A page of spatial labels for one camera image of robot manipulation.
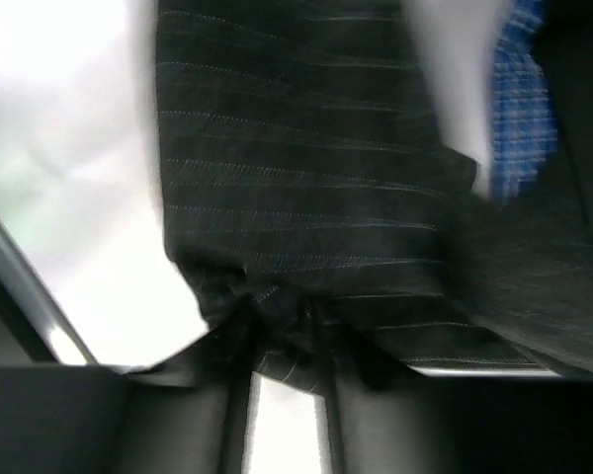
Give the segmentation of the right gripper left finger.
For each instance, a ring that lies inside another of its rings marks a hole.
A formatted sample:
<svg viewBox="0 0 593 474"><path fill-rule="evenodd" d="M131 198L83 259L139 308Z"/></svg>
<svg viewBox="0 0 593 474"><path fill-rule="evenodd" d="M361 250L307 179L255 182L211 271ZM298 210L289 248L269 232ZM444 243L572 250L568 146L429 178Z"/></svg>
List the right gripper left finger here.
<svg viewBox="0 0 593 474"><path fill-rule="evenodd" d="M0 366L0 473L238 473L254 358L250 318L144 372Z"/></svg>

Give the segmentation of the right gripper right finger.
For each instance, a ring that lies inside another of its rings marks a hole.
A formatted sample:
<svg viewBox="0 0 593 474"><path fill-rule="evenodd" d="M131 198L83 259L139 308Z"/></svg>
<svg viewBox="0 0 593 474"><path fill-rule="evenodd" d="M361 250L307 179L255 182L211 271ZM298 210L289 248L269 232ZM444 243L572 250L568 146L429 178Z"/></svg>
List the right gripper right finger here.
<svg viewBox="0 0 593 474"><path fill-rule="evenodd" d="M335 473L593 473L593 380L424 375L318 304Z"/></svg>

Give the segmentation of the dark grey pinstripe shirt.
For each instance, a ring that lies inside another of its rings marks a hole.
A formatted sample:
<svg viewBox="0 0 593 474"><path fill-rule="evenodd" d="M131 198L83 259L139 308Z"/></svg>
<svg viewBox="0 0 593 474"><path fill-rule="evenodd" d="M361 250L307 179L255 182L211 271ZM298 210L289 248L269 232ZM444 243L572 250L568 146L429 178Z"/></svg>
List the dark grey pinstripe shirt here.
<svg viewBox="0 0 593 474"><path fill-rule="evenodd" d="M593 375L593 1L542 1L556 151L501 202L442 142L398 1L162 1L165 250L211 328L319 393L320 305L415 367Z"/></svg>

